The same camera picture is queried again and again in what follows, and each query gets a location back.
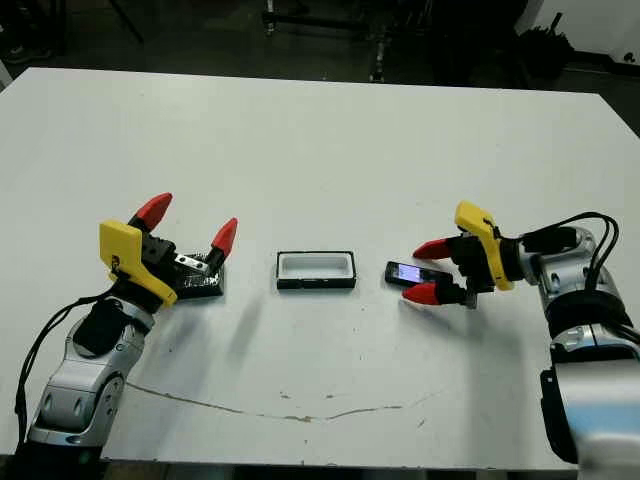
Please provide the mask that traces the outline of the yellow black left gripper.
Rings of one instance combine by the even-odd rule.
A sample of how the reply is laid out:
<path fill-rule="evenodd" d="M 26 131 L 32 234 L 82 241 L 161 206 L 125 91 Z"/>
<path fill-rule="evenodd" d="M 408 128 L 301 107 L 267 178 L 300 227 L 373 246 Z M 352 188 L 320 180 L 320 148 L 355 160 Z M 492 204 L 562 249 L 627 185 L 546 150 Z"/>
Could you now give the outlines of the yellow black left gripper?
<path fill-rule="evenodd" d="M 205 285 L 208 266 L 216 273 L 230 255 L 238 227 L 232 217 L 216 233 L 202 260 L 180 254 L 173 242 L 151 233 L 163 219 L 173 195 L 158 194 L 140 207 L 128 224 L 107 220 L 99 225 L 100 258 L 122 290 L 153 304 L 173 304 L 185 291 Z"/>

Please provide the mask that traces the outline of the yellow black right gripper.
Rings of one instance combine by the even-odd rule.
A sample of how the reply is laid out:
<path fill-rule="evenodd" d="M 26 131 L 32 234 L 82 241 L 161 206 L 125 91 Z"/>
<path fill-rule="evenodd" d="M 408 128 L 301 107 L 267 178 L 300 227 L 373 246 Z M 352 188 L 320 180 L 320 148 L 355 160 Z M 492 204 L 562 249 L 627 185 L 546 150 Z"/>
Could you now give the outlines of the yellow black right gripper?
<path fill-rule="evenodd" d="M 503 240 L 492 215 L 463 200 L 456 207 L 454 223 L 461 230 L 458 237 L 427 241 L 412 256 L 420 260 L 452 259 L 465 279 L 466 290 L 453 283 L 427 282 L 403 291 L 404 299 L 421 305 L 464 304 L 475 309 L 479 294 L 514 288 L 501 255 Z"/>

